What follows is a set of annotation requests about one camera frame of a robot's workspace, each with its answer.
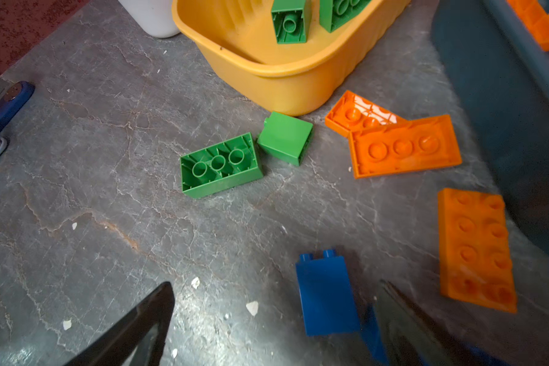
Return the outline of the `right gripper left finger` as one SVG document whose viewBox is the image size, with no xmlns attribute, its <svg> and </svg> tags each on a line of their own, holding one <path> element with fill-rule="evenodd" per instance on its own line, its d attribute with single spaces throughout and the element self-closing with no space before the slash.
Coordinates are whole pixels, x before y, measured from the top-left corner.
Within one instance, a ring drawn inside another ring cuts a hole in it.
<svg viewBox="0 0 549 366">
<path fill-rule="evenodd" d="M 170 282 L 161 283 L 68 365 L 158 365 L 175 306 Z"/>
</svg>

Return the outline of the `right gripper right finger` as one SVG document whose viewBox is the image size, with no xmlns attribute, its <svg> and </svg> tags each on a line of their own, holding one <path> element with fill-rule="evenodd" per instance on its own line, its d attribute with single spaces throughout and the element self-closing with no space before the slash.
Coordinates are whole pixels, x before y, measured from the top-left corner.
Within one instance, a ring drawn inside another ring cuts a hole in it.
<svg viewBox="0 0 549 366">
<path fill-rule="evenodd" d="M 436 323 L 392 283 L 380 282 L 375 302 L 381 340 L 389 365 L 488 365 Z"/>
</svg>

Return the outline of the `blue long lego brick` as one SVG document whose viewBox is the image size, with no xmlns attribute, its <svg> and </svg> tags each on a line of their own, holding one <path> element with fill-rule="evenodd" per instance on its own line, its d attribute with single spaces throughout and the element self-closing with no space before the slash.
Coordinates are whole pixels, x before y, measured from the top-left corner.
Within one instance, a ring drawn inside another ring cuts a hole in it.
<svg viewBox="0 0 549 366">
<path fill-rule="evenodd" d="M 361 327 L 361 338 L 366 344 L 373 360 L 380 365 L 389 365 L 381 339 L 381 332 L 372 305 L 367 307 L 364 314 L 364 323 Z"/>
</svg>

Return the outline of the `blue small lego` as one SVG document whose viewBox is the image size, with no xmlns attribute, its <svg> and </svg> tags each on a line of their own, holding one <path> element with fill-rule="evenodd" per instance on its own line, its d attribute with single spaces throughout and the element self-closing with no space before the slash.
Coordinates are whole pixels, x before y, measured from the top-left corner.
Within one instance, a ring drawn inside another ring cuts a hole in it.
<svg viewBox="0 0 549 366">
<path fill-rule="evenodd" d="M 328 336 L 360 330 L 346 261 L 328 249 L 321 258 L 304 253 L 295 265 L 303 323 L 308 336 Z"/>
</svg>

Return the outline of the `orange lego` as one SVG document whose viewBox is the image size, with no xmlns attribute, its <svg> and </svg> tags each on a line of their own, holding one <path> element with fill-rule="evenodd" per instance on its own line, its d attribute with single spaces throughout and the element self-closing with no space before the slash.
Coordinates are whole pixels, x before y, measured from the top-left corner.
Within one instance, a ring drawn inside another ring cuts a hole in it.
<svg viewBox="0 0 549 366">
<path fill-rule="evenodd" d="M 367 127 L 349 134 L 355 178 L 369 178 L 462 164 L 448 115 Z"/>
<path fill-rule="evenodd" d="M 438 193 L 438 220 L 442 295 L 515 314 L 503 197 L 445 188 Z"/>
<path fill-rule="evenodd" d="M 405 122 L 405 118 L 352 91 L 346 91 L 325 117 L 325 125 L 345 138 L 353 131 Z"/>
</svg>

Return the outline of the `green lego plate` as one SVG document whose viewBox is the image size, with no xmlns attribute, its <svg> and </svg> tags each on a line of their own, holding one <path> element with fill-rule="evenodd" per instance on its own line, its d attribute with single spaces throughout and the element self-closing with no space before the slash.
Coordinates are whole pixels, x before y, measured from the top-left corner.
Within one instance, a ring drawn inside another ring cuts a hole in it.
<svg viewBox="0 0 549 366">
<path fill-rule="evenodd" d="M 250 133 L 182 156 L 180 169 L 181 190 L 195 199 L 264 177 Z"/>
</svg>

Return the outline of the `green lego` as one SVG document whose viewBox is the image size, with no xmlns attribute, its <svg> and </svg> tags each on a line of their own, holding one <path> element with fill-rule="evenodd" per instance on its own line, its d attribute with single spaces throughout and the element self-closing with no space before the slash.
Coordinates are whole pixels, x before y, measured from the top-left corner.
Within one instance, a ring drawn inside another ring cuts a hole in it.
<svg viewBox="0 0 549 366">
<path fill-rule="evenodd" d="M 311 1 L 274 0 L 271 7 L 271 19 L 277 43 L 306 43 L 311 15 Z"/>
<path fill-rule="evenodd" d="M 312 123 L 273 111 L 265 119 L 257 144 L 267 154 L 300 166 L 313 134 Z"/>
</svg>

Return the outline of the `green long lego brick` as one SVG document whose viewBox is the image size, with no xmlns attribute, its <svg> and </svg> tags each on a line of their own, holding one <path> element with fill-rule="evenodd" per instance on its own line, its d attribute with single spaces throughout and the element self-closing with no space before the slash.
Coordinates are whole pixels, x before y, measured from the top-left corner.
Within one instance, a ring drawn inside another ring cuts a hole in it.
<svg viewBox="0 0 549 366">
<path fill-rule="evenodd" d="M 320 0 L 319 22 L 329 33 L 359 15 L 370 0 Z"/>
</svg>

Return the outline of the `orange lego brick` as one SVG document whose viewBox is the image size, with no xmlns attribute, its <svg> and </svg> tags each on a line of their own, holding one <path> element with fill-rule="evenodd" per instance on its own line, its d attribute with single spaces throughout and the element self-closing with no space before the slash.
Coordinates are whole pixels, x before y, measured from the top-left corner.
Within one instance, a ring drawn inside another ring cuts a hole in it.
<svg viewBox="0 0 549 366">
<path fill-rule="evenodd" d="M 535 0 L 508 0 L 507 3 L 522 21 L 542 50 L 549 51 L 549 13 Z"/>
</svg>

